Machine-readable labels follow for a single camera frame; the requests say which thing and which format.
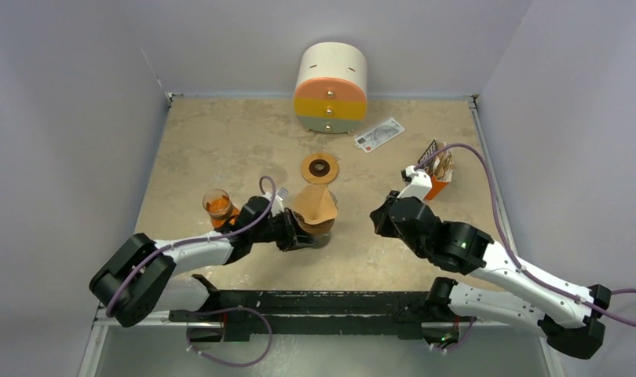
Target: black circle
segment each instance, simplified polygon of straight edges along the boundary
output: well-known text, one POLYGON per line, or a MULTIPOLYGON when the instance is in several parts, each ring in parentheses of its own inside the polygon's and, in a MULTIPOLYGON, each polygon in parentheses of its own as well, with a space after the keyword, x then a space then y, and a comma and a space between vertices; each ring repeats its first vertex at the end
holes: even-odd
POLYGON ((330 164, 324 159, 314 159, 309 164, 309 173, 315 177, 324 177, 330 172, 330 164))

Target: tabletop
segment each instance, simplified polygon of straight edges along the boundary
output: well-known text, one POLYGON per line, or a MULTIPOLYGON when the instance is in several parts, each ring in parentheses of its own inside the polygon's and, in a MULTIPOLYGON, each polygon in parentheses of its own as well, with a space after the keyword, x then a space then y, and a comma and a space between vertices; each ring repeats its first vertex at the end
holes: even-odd
MULTIPOLYGON (((433 139, 481 150, 465 101, 369 101, 358 134, 394 117, 406 130, 371 153, 352 135, 305 131, 290 99, 175 98, 168 115, 136 231, 152 239, 198 236, 212 227, 202 198, 223 189, 241 207, 259 195, 258 179, 272 177, 289 192, 286 203, 308 182, 302 160, 314 152, 336 157, 339 173, 329 185, 338 216, 329 242, 282 252, 257 243, 245 258, 198 269, 219 288, 259 290, 428 291, 436 276, 484 289, 497 287, 440 271, 415 257, 400 240, 374 234, 369 213, 390 190, 401 190, 400 171, 415 164, 433 139)), ((430 202, 442 220, 463 221, 499 239, 482 166, 465 149, 453 149, 452 182, 430 202)))

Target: orange liquid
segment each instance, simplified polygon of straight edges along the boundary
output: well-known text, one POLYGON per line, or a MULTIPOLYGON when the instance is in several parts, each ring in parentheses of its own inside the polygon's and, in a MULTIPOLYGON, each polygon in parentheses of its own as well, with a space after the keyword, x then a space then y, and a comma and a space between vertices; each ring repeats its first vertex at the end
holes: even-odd
POLYGON ((228 209, 230 207, 232 207, 232 213, 229 216, 234 217, 232 220, 230 220, 230 224, 232 225, 232 224, 235 224, 235 218, 239 214, 239 209, 237 209, 237 207, 233 206, 232 203, 230 203, 230 199, 227 197, 221 197, 218 199, 211 200, 209 202, 207 213, 211 217, 213 227, 218 228, 219 226, 225 224, 225 221, 227 219, 217 219, 217 218, 227 214, 228 209))

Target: orange box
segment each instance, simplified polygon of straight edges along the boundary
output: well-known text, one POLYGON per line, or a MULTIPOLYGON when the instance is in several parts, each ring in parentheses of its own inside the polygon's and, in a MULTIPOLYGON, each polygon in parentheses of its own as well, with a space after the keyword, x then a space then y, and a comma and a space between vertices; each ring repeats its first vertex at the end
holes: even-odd
MULTIPOLYGON (((418 164, 423 163, 428 159, 435 151, 443 148, 445 143, 431 141, 429 147, 424 151, 422 157, 418 160, 418 164)), ((434 157, 431 162, 424 166, 424 171, 431 177, 431 190, 424 197, 425 200, 432 200, 438 195, 438 193, 445 189, 445 186, 452 181, 452 153, 450 151, 444 151, 438 156, 434 157)))

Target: wall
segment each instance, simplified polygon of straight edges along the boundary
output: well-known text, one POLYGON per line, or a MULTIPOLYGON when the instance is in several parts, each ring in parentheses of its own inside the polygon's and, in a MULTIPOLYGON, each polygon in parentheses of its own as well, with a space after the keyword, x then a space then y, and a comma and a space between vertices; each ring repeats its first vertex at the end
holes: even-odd
POLYGON ((77 374, 164 96, 111 1, 0 1, 0 375, 77 374))
POLYGON ((362 50, 369 93, 480 93, 530 0, 121 0, 165 91, 291 95, 302 53, 362 50))
MULTIPOLYGON (((519 254, 636 287, 636 1, 535 0, 479 107, 519 254)), ((636 319, 636 298, 613 302, 636 319)), ((636 376, 636 329, 604 322, 568 375, 636 376)))

